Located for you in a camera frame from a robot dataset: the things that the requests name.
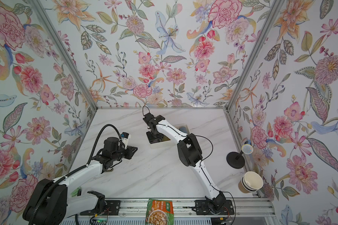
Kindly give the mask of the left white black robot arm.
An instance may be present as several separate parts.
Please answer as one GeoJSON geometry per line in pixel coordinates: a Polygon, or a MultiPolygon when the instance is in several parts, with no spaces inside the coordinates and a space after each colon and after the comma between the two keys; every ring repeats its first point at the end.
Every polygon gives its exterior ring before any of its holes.
{"type": "Polygon", "coordinates": [[[131,135],[125,132],[120,138],[107,138],[103,149],[92,157],[89,164],[54,180],[41,180],[24,209],[23,219],[30,225],[58,225],[64,219],[85,211],[103,213],[108,208],[104,194],[93,190],[75,197],[71,194],[90,179],[111,170],[123,159],[130,160],[138,150],[128,145],[130,138],[131,135]]]}

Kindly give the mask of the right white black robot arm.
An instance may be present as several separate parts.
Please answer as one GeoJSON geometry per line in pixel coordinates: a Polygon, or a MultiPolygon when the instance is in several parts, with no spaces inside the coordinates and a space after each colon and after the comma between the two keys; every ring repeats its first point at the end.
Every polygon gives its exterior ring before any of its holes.
{"type": "Polygon", "coordinates": [[[205,167],[205,158],[202,155],[202,149],[197,136],[180,131],[161,115],[155,117],[149,112],[144,114],[143,121],[149,129],[147,132],[148,137],[161,141],[166,136],[177,144],[178,156],[181,163],[192,169],[205,191],[205,199],[209,211],[214,215],[218,215],[226,202],[226,197],[216,186],[205,167]]]}

